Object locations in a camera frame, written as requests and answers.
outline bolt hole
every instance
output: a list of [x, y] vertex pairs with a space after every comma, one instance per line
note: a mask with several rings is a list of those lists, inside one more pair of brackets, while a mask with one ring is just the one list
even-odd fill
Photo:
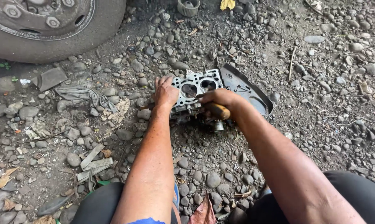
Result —
[[35, 35], [41, 35], [40, 32], [36, 31], [36, 30], [33, 30], [33, 29], [25, 29], [25, 28], [21, 28], [20, 31], [24, 32], [24, 33], [30, 33], [30, 34], [35, 34]]
[[84, 21], [85, 15], [79, 16], [76, 20], [74, 25], [79, 26]]

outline forearm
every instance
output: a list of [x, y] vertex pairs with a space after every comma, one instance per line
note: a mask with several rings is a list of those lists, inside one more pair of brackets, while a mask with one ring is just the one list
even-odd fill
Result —
[[240, 104], [235, 117], [272, 193], [291, 223], [364, 222], [315, 163], [251, 104]]
[[[174, 176], [169, 113], [167, 107], [153, 109], [147, 134], [128, 174], [112, 223], [143, 218], [170, 222]], [[161, 198], [162, 203], [156, 203], [157, 198]]]

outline left hand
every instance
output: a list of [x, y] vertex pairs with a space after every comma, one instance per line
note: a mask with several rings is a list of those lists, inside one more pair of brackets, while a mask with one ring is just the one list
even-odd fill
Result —
[[171, 109], [177, 102], [179, 89], [171, 85], [172, 79], [173, 77], [171, 76], [163, 76], [161, 79], [159, 77], [156, 78], [156, 93], [154, 95], [156, 106], [165, 105]]

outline wheel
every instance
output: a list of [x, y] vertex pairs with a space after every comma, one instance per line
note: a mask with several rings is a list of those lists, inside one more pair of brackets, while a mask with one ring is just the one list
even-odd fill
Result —
[[0, 58], [49, 63], [87, 52], [117, 32], [125, 7], [126, 0], [0, 0]]

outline wooden screwdriver handle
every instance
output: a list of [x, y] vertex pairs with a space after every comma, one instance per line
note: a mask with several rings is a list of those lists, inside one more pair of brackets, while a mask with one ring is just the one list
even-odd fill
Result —
[[213, 117], [219, 118], [221, 120], [226, 120], [230, 118], [230, 110], [220, 104], [214, 102], [205, 103], [202, 105], [205, 109], [211, 112]]

